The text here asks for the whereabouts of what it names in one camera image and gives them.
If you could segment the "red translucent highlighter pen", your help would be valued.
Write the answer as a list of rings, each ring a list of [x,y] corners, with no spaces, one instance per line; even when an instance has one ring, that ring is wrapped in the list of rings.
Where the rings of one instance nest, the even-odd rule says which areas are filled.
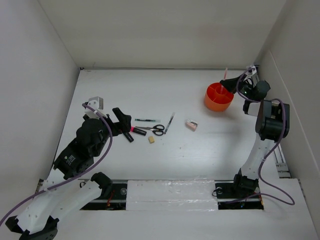
[[[228,73],[228,67],[226,67],[225,70],[224,70],[224,75],[223,75],[223,79],[222,79],[223,81],[226,80],[227,73]],[[223,94],[224,93],[224,86],[222,85],[222,83],[220,83],[220,84],[221,84],[220,94]]]

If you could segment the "green gel pen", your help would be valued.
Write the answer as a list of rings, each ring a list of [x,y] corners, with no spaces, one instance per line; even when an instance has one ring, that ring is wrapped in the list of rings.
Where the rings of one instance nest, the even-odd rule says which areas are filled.
[[[144,118],[135,118],[134,121],[136,122],[150,122],[150,123],[160,123],[161,120],[159,119],[144,119]]]

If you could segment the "black gel pen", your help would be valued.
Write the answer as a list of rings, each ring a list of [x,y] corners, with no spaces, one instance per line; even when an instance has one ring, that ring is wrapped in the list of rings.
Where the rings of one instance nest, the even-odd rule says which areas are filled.
[[[172,115],[170,116],[169,122],[168,122],[168,124],[166,125],[166,127],[165,127],[165,129],[164,129],[164,132],[163,132],[164,135],[167,133],[167,131],[168,131],[168,129],[169,129],[169,127],[170,127],[170,125],[171,125],[171,123],[172,123],[172,121],[173,121],[174,116],[175,116],[175,112],[173,112]]]

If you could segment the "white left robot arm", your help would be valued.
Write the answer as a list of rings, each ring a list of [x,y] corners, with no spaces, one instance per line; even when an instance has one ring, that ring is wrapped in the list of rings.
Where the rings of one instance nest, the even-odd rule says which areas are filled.
[[[22,240],[52,240],[62,219],[97,198],[113,195],[113,181],[102,172],[92,177],[69,199],[71,183],[95,168],[108,154],[113,138],[131,131],[131,116],[113,108],[117,122],[98,109],[83,104],[87,111],[76,137],[53,162],[40,191],[12,208],[0,221]]]

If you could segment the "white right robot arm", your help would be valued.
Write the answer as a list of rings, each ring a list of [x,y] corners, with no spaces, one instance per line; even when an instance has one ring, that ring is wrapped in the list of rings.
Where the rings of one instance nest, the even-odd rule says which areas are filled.
[[[244,199],[255,197],[262,181],[262,167],[268,156],[278,147],[290,130],[290,106],[277,100],[267,100],[271,89],[264,80],[254,81],[247,73],[224,79],[220,84],[230,93],[244,98],[243,111],[256,116],[256,139],[246,162],[234,176],[233,182],[216,183],[212,193],[219,199]]]

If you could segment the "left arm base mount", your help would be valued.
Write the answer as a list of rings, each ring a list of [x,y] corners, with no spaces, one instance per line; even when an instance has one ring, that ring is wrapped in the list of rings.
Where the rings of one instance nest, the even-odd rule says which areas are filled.
[[[83,188],[88,181],[102,185],[100,196],[86,205],[83,211],[124,211],[127,206],[128,181],[112,180],[102,172],[95,173],[90,179],[81,178],[79,187]]]

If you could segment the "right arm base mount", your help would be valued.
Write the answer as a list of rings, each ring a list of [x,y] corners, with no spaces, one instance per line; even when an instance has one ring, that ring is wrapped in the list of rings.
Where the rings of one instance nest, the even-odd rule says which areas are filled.
[[[239,170],[233,181],[217,181],[211,195],[218,200],[219,210],[264,210],[259,190],[259,180]]]

